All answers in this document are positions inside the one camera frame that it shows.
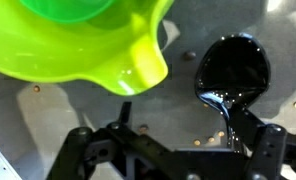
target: lime green bowl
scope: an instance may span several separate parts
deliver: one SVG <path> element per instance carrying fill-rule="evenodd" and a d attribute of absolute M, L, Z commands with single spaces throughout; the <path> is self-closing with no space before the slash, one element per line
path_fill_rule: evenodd
<path fill-rule="evenodd" d="M 0 0 L 0 72 L 34 82 L 84 79 L 119 95 L 160 83 L 168 69 L 157 27 L 173 0 L 118 0 L 74 24 L 50 21 Z"/>
<path fill-rule="evenodd" d="M 115 0 L 20 0 L 40 16 L 62 23 L 88 20 L 107 9 Z"/>

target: metal surface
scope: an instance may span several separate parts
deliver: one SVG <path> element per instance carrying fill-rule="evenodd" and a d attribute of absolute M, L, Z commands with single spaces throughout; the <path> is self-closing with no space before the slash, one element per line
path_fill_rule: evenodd
<path fill-rule="evenodd" d="M 69 130 L 106 126 L 116 120 L 125 100 L 136 104 L 132 128 L 147 124 L 149 135 L 170 149 L 223 147 L 227 136 L 220 138 L 216 133 L 225 130 L 225 122 L 218 112 L 200 104 L 193 83 L 211 45 L 239 32 L 258 39 L 271 62 L 271 86 L 251 112 L 295 133 L 296 0 L 176 0 L 160 26 L 169 76 L 139 96 L 115 96 L 84 81 L 39 84 L 0 74 L 0 150 L 23 179 L 44 179 Z M 195 60 L 182 59 L 188 50 L 196 52 Z M 35 85 L 39 93 L 33 91 Z M 210 136 L 215 142 L 205 143 Z M 202 144 L 196 147 L 195 139 Z M 290 171 L 287 174 L 296 179 Z M 93 179 L 120 177 L 104 164 L 97 167 Z"/>

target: green plastic bowl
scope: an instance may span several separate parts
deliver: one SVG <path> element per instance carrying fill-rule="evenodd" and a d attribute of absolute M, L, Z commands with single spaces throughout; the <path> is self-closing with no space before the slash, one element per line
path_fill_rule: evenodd
<path fill-rule="evenodd" d="M 33 12 L 63 23 L 88 20 L 107 9 L 115 0 L 20 0 Z"/>
<path fill-rule="evenodd" d="M 63 24 L 16 0 L 0 0 L 0 72 L 33 82 L 83 79 L 119 95 L 160 83 L 168 69 L 157 42 L 173 0 L 116 1 L 88 21 Z"/>

